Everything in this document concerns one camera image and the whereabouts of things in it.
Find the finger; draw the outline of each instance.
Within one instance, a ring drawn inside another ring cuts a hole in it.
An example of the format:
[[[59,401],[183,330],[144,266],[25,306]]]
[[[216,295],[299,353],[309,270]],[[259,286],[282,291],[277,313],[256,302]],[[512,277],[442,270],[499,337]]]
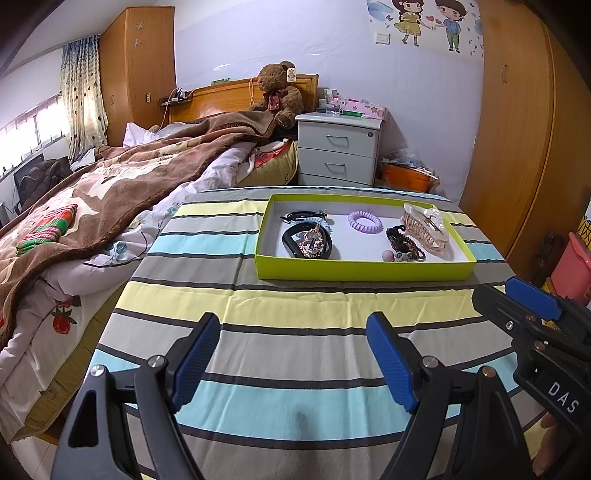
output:
[[[536,476],[543,475],[554,464],[558,447],[558,436],[560,434],[560,425],[553,425],[548,428],[542,438],[542,444],[537,455],[534,458],[532,468]]]
[[[543,429],[549,429],[551,426],[556,425],[557,423],[558,421],[548,411],[542,417],[542,420],[540,421],[540,427],[542,427]]]

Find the folded plaid fabric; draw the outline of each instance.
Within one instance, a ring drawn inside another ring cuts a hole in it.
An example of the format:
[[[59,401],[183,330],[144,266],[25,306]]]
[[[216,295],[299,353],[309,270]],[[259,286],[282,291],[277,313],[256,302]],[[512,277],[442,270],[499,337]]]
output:
[[[17,256],[45,242],[57,242],[76,217],[77,205],[50,210],[17,245]]]

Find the window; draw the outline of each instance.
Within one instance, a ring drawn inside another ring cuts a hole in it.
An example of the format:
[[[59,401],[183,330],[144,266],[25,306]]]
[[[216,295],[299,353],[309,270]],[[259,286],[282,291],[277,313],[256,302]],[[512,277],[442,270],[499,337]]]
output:
[[[69,133],[61,95],[22,114],[0,129],[0,176]]]

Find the blue rubber pad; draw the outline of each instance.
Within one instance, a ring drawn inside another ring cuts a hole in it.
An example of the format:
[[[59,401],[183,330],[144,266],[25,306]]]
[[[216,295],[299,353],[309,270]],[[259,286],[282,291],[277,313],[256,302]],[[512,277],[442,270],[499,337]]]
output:
[[[507,280],[505,293],[544,320],[558,320],[562,315],[562,310],[552,295],[520,278]]]
[[[375,313],[368,317],[366,334],[392,398],[407,412],[414,412],[418,398],[414,394],[411,372]]]
[[[220,330],[218,319],[216,317],[210,318],[183,359],[183,363],[177,368],[174,375],[174,393],[171,398],[177,410],[193,399],[201,377],[219,342]]]

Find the wooden wardrobe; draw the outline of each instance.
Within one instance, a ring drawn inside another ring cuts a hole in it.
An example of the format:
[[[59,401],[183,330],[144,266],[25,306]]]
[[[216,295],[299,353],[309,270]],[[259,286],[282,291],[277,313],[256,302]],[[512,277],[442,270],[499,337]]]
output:
[[[550,234],[568,240],[589,202],[591,93],[564,48],[526,5],[479,0],[482,110],[460,207],[515,273],[540,282]],[[561,248],[546,261],[549,274]]]
[[[160,125],[160,97],[176,88],[174,7],[129,7],[99,40],[100,87],[109,119],[107,140],[121,146],[125,125]]]

